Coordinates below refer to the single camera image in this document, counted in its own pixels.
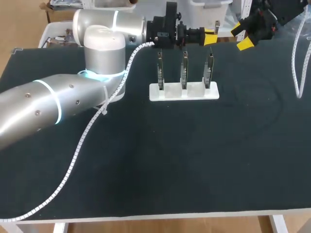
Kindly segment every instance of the white tool holder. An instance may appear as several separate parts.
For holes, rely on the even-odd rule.
[[[188,82],[188,53],[183,53],[179,83],[165,83],[163,77],[162,52],[158,53],[158,83],[150,84],[150,101],[172,100],[217,100],[219,92],[216,82],[211,82],[214,57],[210,52],[204,66],[201,82]]]
[[[188,82],[187,89],[182,89],[181,83],[166,83],[164,89],[160,90],[157,83],[149,86],[149,99],[151,101],[172,100],[217,100],[219,92],[216,82],[210,83],[210,88],[205,88],[202,82]]]

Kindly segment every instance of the white cable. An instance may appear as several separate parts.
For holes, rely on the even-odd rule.
[[[27,217],[30,217],[31,215],[35,214],[36,212],[38,212],[40,209],[42,209],[43,207],[45,207],[47,204],[49,204],[56,196],[57,194],[60,192],[60,190],[62,190],[62,188],[64,187],[65,183],[67,182],[70,174],[71,174],[71,171],[73,169],[73,166],[77,160],[77,157],[79,155],[79,152],[80,152],[80,149],[81,149],[81,146],[86,138],[86,135],[87,133],[89,132],[89,130],[91,129],[92,125],[94,124],[94,122],[96,121],[96,119],[98,118],[98,116],[105,110],[105,107],[114,99],[114,97],[116,97],[118,95],[118,93],[121,91],[122,87],[125,85],[125,81],[127,79],[127,76],[130,72],[130,69],[131,69],[131,66],[132,66],[132,62],[136,56],[136,54],[138,53],[138,51],[140,51],[142,48],[144,47],[151,47],[155,45],[153,42],[147,42],[147,43],[143,43],[141,45],[139,45],[135,50],[134,52],[132,53],[129,61],[128,61],[128,64],[127,64],[127,67],[126,67],[126,70],[125,70],[125,73],[124,73],[124,76],[121,80],[121,83],[120,85],[118,86],[117,90],[115,90],[115,92],[112,94],[112,96],[109,98],[107,104],[104,104],[97,112],[96,114],[93,116],[93,118],[91,119],[91,121],[88,123],[86,129],[84,130],[81,138],[80,138],[80,141],[78,143],[78,146],[76,148],[76,151],[74,153],[74,156],[72,158],[72,161],[70,163],[70,166],[63,178],[63,180],[61,181],[60,185],[57,187],[57,189],[52,193],[52,195],[46,199],[43,203],[41,203],[39,206],[37,206],[36,208],[34,208],[33,210],[29,211],[28,213],[22,215],[22,216],[19,216],[19,217],[14,217],[14,218],[8,218],[8,219],[1,219],[0,218],[0,223],[1,222],[16,222],[16,221],[20,221],[20,220],[23,220]]]
[[[301,20],[301,23],[299,25],[299,28],[298,28],[298,31],[297,31],[297,34],[296,34],[296,38],[295,38],[294,46],[293,46],[293,52],[292,52],[292,74],[293,74],[293,80],[294,80],[294,85],[295,85],[295,92],[296,92],[297,98],[299,98],[299,99],[302,97],[303,88],[305,86],[308,62],[309,62],[309,58],[310,58],[310,54],[311,54],[311,42],[309,44],[309,47],[308,47],[308,50],[307,50],[307,54],[306,54],[306,57],[305,57],[305,61],[304,61],[304,64],[303,64],[303,68],[302,68],[300,87],[298,87],[298,81],[297,81],[297,77],[296,77],[295,54],[296,54],[298,39],[299,39],[301,30],[303,28],[303,25],[305,24],[305,21],[307,19],[307,16],[308,16],[308,7],[306,6],[305,7],[305,12],[304,12],[304,17]]]

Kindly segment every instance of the floor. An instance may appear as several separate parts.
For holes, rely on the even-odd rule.
[[[14,47],[36,48],[46,27],[45,12],[39,9],[43,0],[3,0],[0,8],[0,74]],[[285,216],[289,233],[297,233],[311,213]],[[52,233],[52,224],[38,224],[39,233]],[[69,233],[272,233],[269,218],[228,217],[147,221],[74,223]]]

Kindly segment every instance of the black table surface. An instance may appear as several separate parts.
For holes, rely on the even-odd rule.
[[[240,52],[234,43],[213,45],[220,99],[168,102],[149,101],[157,50],[144,49],[124,98],[95,122],[62,191],[29,220],[310,208],[311,80],[298,100],[292,46],[273,40]],[[298,45],[298,77],[307,46]],[[188,48],[189,81],[201,79],[208,49]],[[163,53],[165,81],[178,82],[180,51]],[[84,67],[83,49],[17,51],[0,92]],[[95,112],[0,151],[0,218],[50,196]]]

